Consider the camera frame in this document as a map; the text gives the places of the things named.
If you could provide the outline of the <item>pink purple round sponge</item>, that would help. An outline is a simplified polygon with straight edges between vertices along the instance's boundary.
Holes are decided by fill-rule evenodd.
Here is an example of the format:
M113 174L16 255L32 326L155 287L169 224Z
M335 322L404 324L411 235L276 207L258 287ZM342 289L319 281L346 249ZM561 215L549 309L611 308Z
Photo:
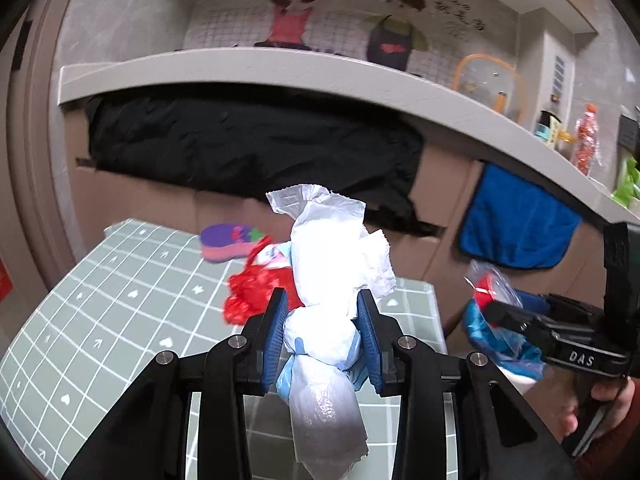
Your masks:
M209 262L247 258L265 248L272 238L245 224L218 223L206 226L198 236L201 254Z

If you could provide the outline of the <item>black dish rack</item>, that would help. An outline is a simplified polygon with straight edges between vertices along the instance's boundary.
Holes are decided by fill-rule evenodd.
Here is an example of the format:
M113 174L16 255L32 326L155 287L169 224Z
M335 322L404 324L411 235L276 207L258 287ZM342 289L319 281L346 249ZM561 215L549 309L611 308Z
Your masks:
M629 110L620 113L618 121L617 146L639 159L639 118Z

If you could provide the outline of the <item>black hanging cloth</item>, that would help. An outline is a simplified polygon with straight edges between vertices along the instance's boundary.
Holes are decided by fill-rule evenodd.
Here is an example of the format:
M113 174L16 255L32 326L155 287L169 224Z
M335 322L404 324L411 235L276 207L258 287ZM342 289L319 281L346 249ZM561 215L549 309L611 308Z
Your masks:
M391 110L303 94L288 104L106 94L86 116L99 170L254 200L318 184L363 202L380 228L440 231L410 197L424 137Z

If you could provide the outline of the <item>dark sauce bottle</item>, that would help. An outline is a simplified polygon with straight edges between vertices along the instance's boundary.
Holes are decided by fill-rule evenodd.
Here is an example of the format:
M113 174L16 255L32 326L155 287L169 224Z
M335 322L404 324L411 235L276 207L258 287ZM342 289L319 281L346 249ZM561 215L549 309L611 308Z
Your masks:
M559 120L557 114L549 112L548 110L542 110L536 123L534 136L544 142L549 148L554 148L561 127L562 122Z

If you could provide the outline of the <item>green plastic item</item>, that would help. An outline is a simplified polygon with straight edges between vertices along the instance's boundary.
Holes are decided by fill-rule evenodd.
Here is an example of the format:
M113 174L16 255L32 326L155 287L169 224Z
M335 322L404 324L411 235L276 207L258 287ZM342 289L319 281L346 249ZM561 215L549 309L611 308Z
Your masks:
M627 157L620 166L617 185L612 193L612 199L625 208L629 208L633 200L639 198L639 169L638 162L632 156Z

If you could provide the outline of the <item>orange capped plastic bottle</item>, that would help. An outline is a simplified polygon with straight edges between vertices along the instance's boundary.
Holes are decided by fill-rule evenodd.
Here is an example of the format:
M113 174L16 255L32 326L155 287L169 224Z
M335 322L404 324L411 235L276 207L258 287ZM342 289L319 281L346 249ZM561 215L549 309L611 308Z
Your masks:
M588 103L582 118L576 122L572 154L573 166L586 177L589 176L593 164L600 162L598 133L597 107Z

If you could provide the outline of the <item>colourful tissue packet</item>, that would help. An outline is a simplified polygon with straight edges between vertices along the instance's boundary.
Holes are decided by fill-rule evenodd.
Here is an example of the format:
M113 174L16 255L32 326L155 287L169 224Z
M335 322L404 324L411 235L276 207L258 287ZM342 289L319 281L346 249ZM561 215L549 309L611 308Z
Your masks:
M292 266L291 243L270 244L258 252L255 262L267 269L283 269Z

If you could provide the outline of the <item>blue hanging towel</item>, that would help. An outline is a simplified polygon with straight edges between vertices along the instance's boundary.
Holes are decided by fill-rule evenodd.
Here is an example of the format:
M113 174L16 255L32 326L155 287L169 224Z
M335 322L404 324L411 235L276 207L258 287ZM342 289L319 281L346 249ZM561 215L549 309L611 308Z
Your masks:
M580 222L579 214L544 188L487 164L457 244L463 255L495 266L547 270L564 258Z

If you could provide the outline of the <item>white tissue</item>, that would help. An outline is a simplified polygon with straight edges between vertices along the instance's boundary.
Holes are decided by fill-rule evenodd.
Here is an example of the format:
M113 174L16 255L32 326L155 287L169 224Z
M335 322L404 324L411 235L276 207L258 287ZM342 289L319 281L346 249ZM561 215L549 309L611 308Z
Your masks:
M285 319L288 360L276 382L288 404L294 453L315 479L341 479L367 456L356 391L366 378L357 330L357 297L383 299L396 288L390 243L364 225L366 206L318 184L267 195L294 223L290 263L302 302Z

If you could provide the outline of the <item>clear plastic wrapper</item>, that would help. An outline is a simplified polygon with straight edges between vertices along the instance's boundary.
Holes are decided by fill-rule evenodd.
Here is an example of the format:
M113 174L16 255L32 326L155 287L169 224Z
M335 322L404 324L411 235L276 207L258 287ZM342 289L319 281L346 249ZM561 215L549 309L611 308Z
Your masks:
M472 260L464 279L472 287L473 300L481 311L495 301L523 307L509 280L489 263Z

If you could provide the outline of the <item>cartoon couple wall sticker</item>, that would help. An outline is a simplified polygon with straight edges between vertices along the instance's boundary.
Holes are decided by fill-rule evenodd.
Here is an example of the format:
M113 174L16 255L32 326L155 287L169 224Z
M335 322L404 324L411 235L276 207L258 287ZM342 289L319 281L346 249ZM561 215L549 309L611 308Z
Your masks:
M498 0L195 0L183 45L335 54L450 86L470 54L515 64L518 14Z

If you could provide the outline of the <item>white smiley trash bin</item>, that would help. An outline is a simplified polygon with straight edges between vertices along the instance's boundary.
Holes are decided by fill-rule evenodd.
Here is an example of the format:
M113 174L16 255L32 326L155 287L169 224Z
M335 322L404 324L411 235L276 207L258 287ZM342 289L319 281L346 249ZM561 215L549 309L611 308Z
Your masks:
M529 390L533 388L533 386L538 382L538 380L535 378L512 373L510 372L510 370L507 370L502 366L499 366L499 370L504 376L506 376L506 378L509 379L509 382L513 385L513 387L521 394L529 392Z

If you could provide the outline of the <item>red plastic bag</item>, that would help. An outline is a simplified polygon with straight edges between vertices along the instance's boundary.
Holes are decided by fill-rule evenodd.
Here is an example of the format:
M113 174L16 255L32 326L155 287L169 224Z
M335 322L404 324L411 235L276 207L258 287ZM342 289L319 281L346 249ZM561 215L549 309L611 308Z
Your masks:
M283 269L267 269L255 262L260 250L246 258L243 270L228 279L229 296L224 300L224 322L241 326L253 316L265 312L272 293L283 288L288 295L288 310L303 305L294 283L292 266Z

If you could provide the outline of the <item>green grid table mat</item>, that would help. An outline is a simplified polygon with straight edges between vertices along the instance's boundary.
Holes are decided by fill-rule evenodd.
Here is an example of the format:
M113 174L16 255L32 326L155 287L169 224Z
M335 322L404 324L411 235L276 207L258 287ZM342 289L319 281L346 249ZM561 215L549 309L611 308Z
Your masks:
M190 356L239 333L222 317L244 260L206 262L196 235L128 219L93 248L29 317L1 362L1 417L46 479L61 479L98 422L158 352ZM431 284L398 278L380 310L447 353ZM345 479L390 479L399 398L357 392L369 453ZM296 462L288 406L245 398L254 479L311 479Z

